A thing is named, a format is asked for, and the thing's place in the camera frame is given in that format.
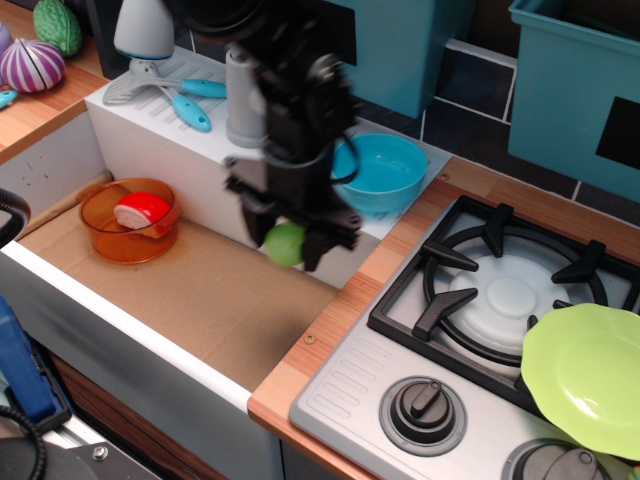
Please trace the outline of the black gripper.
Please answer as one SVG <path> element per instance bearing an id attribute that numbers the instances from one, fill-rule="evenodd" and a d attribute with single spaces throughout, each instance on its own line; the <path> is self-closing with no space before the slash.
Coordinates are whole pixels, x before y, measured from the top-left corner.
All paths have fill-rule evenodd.
<path id="1" fill-rule="evenodd" d="M 333 151 L 324 149 L 313 159 L 295 164 L 274 149 L 260 159 L 228 156 L 226 188 L 240 196 L 251 240 L 262 246 L 277 219 L 284 217 L 308 228 L 302 246 L 305 271 L 318 268 L 335 247 L 353 250 L 360 216 L 334 190 Z"/>

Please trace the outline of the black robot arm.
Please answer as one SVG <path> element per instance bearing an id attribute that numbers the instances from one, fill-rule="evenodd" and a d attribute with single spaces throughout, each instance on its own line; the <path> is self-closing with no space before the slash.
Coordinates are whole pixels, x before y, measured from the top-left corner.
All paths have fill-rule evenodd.
<path id="1" fill-rule="evenodd" d="M 253 242 L 263 245 L 278 219 L 303 230 L 307 271 L 341 246 L 353 249 L 360 216 L 336 193 L 359 173 L 332 174 L 337 140 L 355 124 L 356 104 L 330 30 L 313 1 L 169 1 L 173 17 L 195 34 L 231 45 L 253 61 L 266 105 L 259 161 L 228 157 L 226 186 L 239 195 Z"/>

